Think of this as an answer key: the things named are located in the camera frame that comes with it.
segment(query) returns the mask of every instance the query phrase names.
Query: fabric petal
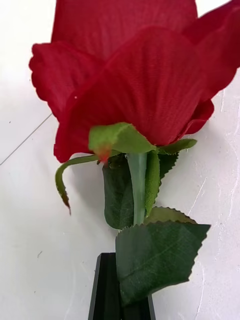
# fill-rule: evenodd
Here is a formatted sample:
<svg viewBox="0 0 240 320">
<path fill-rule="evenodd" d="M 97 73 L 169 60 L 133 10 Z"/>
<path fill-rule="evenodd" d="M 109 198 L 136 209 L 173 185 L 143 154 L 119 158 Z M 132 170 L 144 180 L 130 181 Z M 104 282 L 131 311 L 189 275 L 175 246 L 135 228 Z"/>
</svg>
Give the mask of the fabric petal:
<svg viewBox="0 0 240 320">
<path fill-rule="evenodd" d="M 58 119 L 69 96 L 102 67 L 101 61 L 64 42 L 35 44 L 32 53 L 32 83 Z"/>
<path fill-rule="evenodd" d="M 194 44 L 207 74 L 202 101 L 215 96 L 233 79 L 240 67 L 240 0 L 207 13 L 184 35 Z"/>
<path fill-rule="evenodd" d="M 57 0 L 52 41 L 106 59 L 142 28 L 181 32 L 196 18 L 195 0 Z"/>
<path fill-rule="evenodd" d="M 167 145 L 191 119 L 204 83 L 199 59 L 183 36 L 147 28 L 69 99 L 54 153 L 64 162 L 87 152 L 91 127 L 118 122 L 133 124 L 154 145 Z"/>
<path fill-rule="evenodd" d="M 214 104 L 211 100 L 207 100 L 203 103 L 200 103 L 194 111 L 191 120 L 186 125 L 186 127 L 184 128 L 184 130 L 178 138 L 180 139 L 184 135 L 192 135 L 198 132 L 200 129 L 202 129 L 202 127 L 205 125 L 205 123 L 208 121 L 208 119 L 211 117 L 213 113 Z"/>
</svg>

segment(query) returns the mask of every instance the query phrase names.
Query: white surface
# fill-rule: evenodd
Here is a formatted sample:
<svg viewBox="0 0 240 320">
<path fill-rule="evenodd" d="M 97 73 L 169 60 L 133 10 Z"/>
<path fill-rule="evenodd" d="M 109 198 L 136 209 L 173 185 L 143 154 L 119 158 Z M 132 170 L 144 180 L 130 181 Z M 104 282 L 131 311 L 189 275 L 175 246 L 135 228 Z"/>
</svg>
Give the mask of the white surface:
<svg viewBox="0 0 240 320">
<path fill-rule="evenodd" d="M 226 1 L 198 2 L 203 14 Z M 65 173 L 70 218 L 54 182 L 57 121 L 50 116 L 31 135 L 50 110 L 35 95 L 28 60 L 32 43 L 50 39 L 54 7 L 54 0 L 0 4 L 1 320 L 87 319 L 97 255 L 114 250 L 101 169 L 90 163 Z M 160 189 L 160 204 L 212 228 L 190 282 L 154 294 L 157 320 L 240 320 L 239 87 L 240 73 Z"/>
</svg>

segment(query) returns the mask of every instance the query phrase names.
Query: table surface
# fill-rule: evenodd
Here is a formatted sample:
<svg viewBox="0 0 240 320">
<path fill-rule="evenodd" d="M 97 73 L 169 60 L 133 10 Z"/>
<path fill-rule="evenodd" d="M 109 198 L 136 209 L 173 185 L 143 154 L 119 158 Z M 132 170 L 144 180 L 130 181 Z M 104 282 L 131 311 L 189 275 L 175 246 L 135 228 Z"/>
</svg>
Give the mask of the table surface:
<svg viewBox="0 0 240 320">
<path fill-rule="evenodd" d="M 199 0 L 198 12 L 224 2 Z M 32 44 L 50 40 L 54 10 L 55 0 L 0 4 L 1 320 L 87 319 L 97 256 L 114 250 L 101 168 L 66 170 L 72 217 L 56 191 L 58 123 L 28 69 Z M 240 72 L 160 188 L 159 204 L 212 228 L 190 281 L 153 295 L 157 319 L 240 320 L 239 87 Z"/>
</svg>

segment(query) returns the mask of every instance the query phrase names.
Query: red rose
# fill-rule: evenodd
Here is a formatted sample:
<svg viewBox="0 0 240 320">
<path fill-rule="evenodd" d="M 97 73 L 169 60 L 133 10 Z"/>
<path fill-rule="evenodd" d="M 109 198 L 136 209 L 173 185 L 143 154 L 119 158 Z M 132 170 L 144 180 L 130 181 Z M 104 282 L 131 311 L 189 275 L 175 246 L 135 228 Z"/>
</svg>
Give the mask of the red rose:
<svg viewBox="0 0 240 320">
<path fill-rule="evenodd" d="M 197 132 L 240 67 L 240 0 L 197 19 L 194 0 L 57 0 L 32 82 L 59 121 L 60 162 L 91 127 L 133 124 L 154 145 Z"/>
</svg>

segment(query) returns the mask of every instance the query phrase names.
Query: flower head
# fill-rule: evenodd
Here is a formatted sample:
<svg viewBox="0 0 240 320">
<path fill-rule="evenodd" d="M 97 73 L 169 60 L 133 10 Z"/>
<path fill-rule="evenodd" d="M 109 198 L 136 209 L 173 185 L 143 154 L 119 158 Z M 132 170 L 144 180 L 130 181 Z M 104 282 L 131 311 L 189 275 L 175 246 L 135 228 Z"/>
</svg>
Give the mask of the flower head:
<svg viewBox="0 0 240 320">
<path fill-rule="evenodd" d="M 59 121 L 54 154 L 89 152 L 93 126 L 133 124 L 153 145 L 197 132 L 240 67 L 240 0 L 57 0 L 32 82 Z"/>
</svg>

